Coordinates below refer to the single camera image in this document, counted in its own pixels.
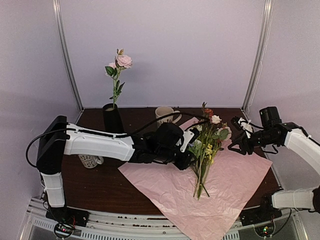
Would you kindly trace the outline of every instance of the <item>wooden table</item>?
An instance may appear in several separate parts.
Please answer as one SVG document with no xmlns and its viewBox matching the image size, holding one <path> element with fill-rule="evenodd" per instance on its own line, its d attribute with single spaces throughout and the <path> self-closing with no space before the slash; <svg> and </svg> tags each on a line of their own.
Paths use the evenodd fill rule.
<svg viewBox="0 0 320 240">
<path fill-rule="evenodd" d="M 181 112 L 201 114 L 200 108 L 177 108 Z M 237 130 L 230 120 L 234 116 L 243 116 L 239 108 L 214 108 L 223 122 L 228 122 L 233 136 Z M 120 114 L 127 133 L 142 127 L 155 118 L 155 108 L 121 108 Z M 182 124 L 191 117 L 182 116 L 177 124 Z M 102 110 L 85 109 L 77 125 L 94 130 L 104 131 Z M 145 132 L 154 131 L 156 124 Z M 257 148 L 256 153 L 264 156 Z M 104 158 L 104 164 L 93 169 L 85 168 L 77 155 L 64 156 L 62 162 L 62 178 L 67 205 L 81 209 L 141 215 L 161 215 L 158 208 L 141 192 L 139 192 L 118 170 L 124 162 L 112 158 Z M 260 205 L 261 197 L 279 189 L 274 173 L 270 169 L 260 187 L 257 189 L 246 208 Z"/>
</svg>

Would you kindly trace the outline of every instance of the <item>white mug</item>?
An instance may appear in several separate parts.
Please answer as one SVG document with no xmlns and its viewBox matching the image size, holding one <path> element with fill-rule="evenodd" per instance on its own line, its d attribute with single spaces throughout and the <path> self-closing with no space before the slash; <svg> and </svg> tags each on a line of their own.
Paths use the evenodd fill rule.
<svg viewBox="0 0 320 240">
<path fill-rule="evenodd" d="M 173 113 L 180 113 L 180 111 L 174 111 L 172 107 L 169 106 L 160 106 L 155 110 L 155 117 L 160 118 L 164 115 L 173 114 Z M 160 119 L 156 122 L 157 126 L 160 127 L 163 123 L 176 123 L 181 119 L 181 114 L 174 120 L 174 116 L 168 116 L 163 119 Z"/>
<path fill-rule="evenodd" d="M 87 169 L 93 169 L 98 164 L 104 163 L 104 158 L 101 156 L 93 156 L 93 155 L 78 155 L 83 166 Z"/>
</svg>

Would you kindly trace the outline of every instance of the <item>bouquet of flowers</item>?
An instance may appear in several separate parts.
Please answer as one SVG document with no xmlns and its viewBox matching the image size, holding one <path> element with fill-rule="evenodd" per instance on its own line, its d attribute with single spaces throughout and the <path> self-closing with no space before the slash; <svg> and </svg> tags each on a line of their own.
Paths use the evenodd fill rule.
<svg viewBox="0 0 320 240">
<path fill-rule="evenodd" d="M 114 62 L 109 63 L 108 66 L 105 66 L 105 75 L 113 79 L 113 96 L 109 99 L 113 100 L 113 108 L 115 108 L 116 101 L 122 92 L 122 88 L 125 83 L 120 84 L 120 73 L 125 69 L 130 69 L 132 67 L 132 59 L 128 55 L 124 55 L 123 49 L 117 49 L 117 56 L 114 57 Z"/>
<path fill-rule="evenodd" d="M 202 112 L 203 116 L 210 118 L 210 122 L 194 126 L 194 128 L 198 129 L 200 135 L 197 140 L 188 147 L 188 150 L 191 151 L 196 158 L 191 168 L 197 177 L 193 196 L 197 196 L 198 200 L 203 190 L 207 196 L 210 197 L 205 188 L 210 166 L 214 163 L 217 152 L 223 150 L 223 148 L 221 148 L 222 142 L 229 140 L 232 134 L 227 123 L 221 123 L 222 120 L 220 117 L 214 115 L 212 109 L 206 108 L 206 103 L 204 102 L 202 104 Z"/>
</svg>

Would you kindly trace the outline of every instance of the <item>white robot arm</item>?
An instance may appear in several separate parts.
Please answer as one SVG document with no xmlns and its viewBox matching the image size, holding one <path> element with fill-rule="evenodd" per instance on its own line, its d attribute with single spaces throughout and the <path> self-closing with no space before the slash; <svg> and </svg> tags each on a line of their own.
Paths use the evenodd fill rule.
<svg viewBox="0 0 320 240">
<path fill-rule="evenodd" d="M 61 175 L 63 155 L 92 155 L 131 163 L 174 163 L 184 170 L 194 160 L 186 148 L 198 137 L 195 133 L 195 129 L 183 131 L 173 123 L 164 123 L 146 137 L 131 136 L 79 127 L 58 116 L 40 139 L 36 163 L 48 204 L 51 209 L 66 205 Z"/>
<path fill-rule="evenodd" d="M 320 145 L 314 141 L 306 131 L 292 122 L 282 123 L 276 107 L 260 110 L 262 126 L 254 132 L 250 122 L 235 117 L 233 125 L 243 132 L 228 147 L 240 154 L 252 154 L 254 147 L 266 145 L 285 146 L 294 151 L 320 175 Z M 275 209 L 295 208 L 316 211 L 320 213 L 320 188 L 299 190 L 283 190 L 271 196 Z"/>
</svg>

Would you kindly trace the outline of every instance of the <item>rose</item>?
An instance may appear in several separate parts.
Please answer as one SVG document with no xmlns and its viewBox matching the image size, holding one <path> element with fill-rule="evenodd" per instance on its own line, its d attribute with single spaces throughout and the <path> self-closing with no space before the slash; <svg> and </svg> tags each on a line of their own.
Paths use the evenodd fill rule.
<svg viewBox="0 0 320 240">
<path fill-rule="evenodd" d="M 192 125 L 193 124 L 197 124 L 199 121 L 193 121 Z M 194 127 L 192 127 L 192 129 L 196 128 L 199 132 L 202 131 L 202 126 L 201 125 L 195 125 Z"/>
<path fill-rule="evenodd" d="M 127 55 L 119 55 L 116 58 L 116 61 L 120 67 L 124 67 L 125 69 L 130 69 L 132 67 L 132 59 Z"/>
<path fill-rule="evenodd" d="M 204 113 L 208 115 L 209 118 L 211 118 L 214 115 L 214 111 L 212 111 L 212 109 L 210 108 L 205 108 Z"/>
<path fill-rule="evenodd" d="M 217 115 L 213 115 L 211 118 L 210 118 L 210 121 L 211 123 L 213 124 L 219 124 L 221 122 L 221 119 L 219 116 Z"/>
<path fill-rule="evenodd" d="M 222 130 L 224 130 L 224 129 L 227 129 L 228 130 L 228 135 L 226 136 L 226 139 L 223 139 L 224 141 L 227 141 L 227 140 L 229 140 L 230 138 L 231 138 L 231 129 L 230 129 L 230 127 L 228 127 L 228 126 L 224 126 L 224 127 L 222 127 L 222 128 L 220 128 L 220 129 L 218 129 L 218 134 L 222 131 Z"/>
<path fill-rule="evenodd" d="M 117 67 L 115 62 L 109 63 L 108 66 L 109 66 L 109 67 L 112 67 L 113 69 L 115 69 L 115 68 Z"/>
</svg>

